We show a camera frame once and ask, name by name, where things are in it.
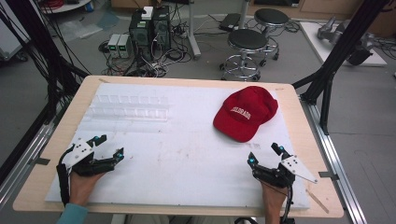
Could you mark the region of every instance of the red object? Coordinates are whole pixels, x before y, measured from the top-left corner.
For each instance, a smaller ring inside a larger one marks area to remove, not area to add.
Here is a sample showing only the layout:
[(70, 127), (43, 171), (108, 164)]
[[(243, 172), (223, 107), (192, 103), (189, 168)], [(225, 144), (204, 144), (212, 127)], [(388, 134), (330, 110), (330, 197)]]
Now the red object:
[(250, 86), (231, 94), (224, 101), (213, 125), (234, 140), (247, 142), (276, 111), (277, 100), (270, 92)]

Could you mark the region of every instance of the wooden table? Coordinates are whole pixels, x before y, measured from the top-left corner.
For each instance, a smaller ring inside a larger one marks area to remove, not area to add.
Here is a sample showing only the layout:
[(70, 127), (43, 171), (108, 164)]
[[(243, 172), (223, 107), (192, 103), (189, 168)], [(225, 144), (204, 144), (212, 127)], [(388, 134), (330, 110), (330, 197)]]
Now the wooden table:
[[(123, 83), (138, 85), (191, 86), (243, 89), (250, 85), (262, 86), (275, 91), (283, 117), (289, 130), (290, 141), (296, 155), (319, 180), (318, 184), (305, 181), (306, 193), (311, 207), (307, 210), (293, 210), (290, 217), (341, 217), (344, 211), (330, 178), (320, 178), (318, 172), (327, 171), (318, 145), (309, 127), (304, 111), (294, 88), (290, 84), (249, 83), (195, 79), (145, 78), (145, 77), (86, 77), (75, 98), (68, 107), (60, 124), (49, 140), (41, 158), (49, 159), (48, 165), (36, 165), (24, 183), (13, 207), (17, 211), (63, 211), (61, 203), (45, 202), (46, 194), (56, 175), (55, 166), (68, 147), (75, 131), (89, 107), (92, 97), (101, 83)], [(112, 214), (166, 214), (262, 217), (263, 210), (257, 208), (202, 207), (202, 206), (159, 206), (135, 204), (88, 205), (91, 212)]]

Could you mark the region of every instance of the floor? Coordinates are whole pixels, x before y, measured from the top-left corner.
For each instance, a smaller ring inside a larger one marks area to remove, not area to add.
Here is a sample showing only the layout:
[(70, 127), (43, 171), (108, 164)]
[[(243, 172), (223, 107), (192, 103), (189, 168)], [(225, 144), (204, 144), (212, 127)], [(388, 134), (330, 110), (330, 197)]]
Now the floor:
[[(80, 21), (83, 26), (97, 24), (104, 30), (85, 39), (73, 37), (67, 41), (81, 62), (92, 74), (100, 75), (106, 69), (106, 59), (98, 46), (112, 34), (123, 34), (129, 26), (129, 14), (113, 13), (107, 2), (97, 1), (94, 12), (74, 10), (57, 16), (59, 23)], [(223, 9), (224, 13), (237, 12), (236, 6)], [(215, 15), (219, 21), (223, 15)], [(210, 17), (195, 18), (195, 33), (221, 32)], [(227, 43), (227, 35), (197, 35), (202, 56), (199, 60), (175, 63), (169, 66), (165, 77), (215, 79), (221, 77), (219, 65), (234, 53)], [(293, 83), (316, 72), (320, 60), (302, 31), (283, 32), (276, 37), (281, 51), (278, 61), (268, 60), (261, 68), (260, 82)], [(59, 38), (54, 38), (63, 56)], [(396, 61), (380, 50), (376, 52), (388, 63), (385, 67), (342, 66), (332, 87), (329, 132), (337, 149), (347, 177), (358, 198), (368, 223), (392, 223), (396, 219)], [(254, 55), (260, 60), (261, 55)], [(31, 61), (13, 60), (0, 66), (0, 164), (37, 117), (47, 101), (47, 83)], [(303, 93), (306, 87), (297, 90)], [(26, 213), (12, 209), (18, 188), (0, 211), (2, 223), (54, 223), (59, 213)], [(185, 223), (184, 217), (173, 223)], [(111, 215), (89, 214), (85, 223), (110, 223)], [(298, 218), (297, 223), (350, 223), (342, 218)]]

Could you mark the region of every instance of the stool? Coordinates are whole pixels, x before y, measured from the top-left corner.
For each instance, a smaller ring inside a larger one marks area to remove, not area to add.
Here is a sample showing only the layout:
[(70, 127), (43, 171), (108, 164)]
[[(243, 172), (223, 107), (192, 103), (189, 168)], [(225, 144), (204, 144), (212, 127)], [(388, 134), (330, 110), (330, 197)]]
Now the stool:
[(232, 31), (228, 35), (228, 45), (237, 49), (241, 54), (229, 57), (225, 63), (220, 65), (224, 70), (221, 80), (226, 80), (226, 75), (240, 77), (247, 81), (252, 78), (253, 81), (260, 79), (260, 70), (257, 63), (248, 57), (248, 54), (265, 51), (267, 39), (257, 31), (241, 29)]
[[(277, 58), (279, 57), (279, 45), (271, 36), (269, 36), (269, 33), (275, 28), (283, 27), (285, 23), (289, 21), (289, 17), (279, 10), (272, 8), (262, 8), (254, 13), (254, 20), (258, 24), (264, 26), (262, 34), (265, 36), (268, 42), (264, 59), (260, 62), (260, 66), (265, 66), (268, 52), (276, 50), (276, 54), (274, 55), (273, 59), (277, 60)], [(272, 40), (276, 44), (269, 45), (270, 40)]]

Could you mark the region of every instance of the white mounting plate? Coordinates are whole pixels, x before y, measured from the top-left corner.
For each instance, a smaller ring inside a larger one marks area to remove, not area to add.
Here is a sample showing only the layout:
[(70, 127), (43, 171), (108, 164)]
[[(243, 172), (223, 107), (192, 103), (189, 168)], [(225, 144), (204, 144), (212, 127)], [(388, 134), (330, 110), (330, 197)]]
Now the white mounting plate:
[(66, 169), (70, 169), (76, 163), (86, 158), (92, 153), (92, 148), (81, 138), (76, 142), (73, 151), (69, 157), (69, 161), (66, 164)]
[(297, 156), (291, 156), (281, 162), (281, 164), (292, 172), (294, 175), (302, 177), (312, 183), (317, 184), (318, 180), (312, 175), (312, 173), (305, 167), (303, 162), (297, 158)]

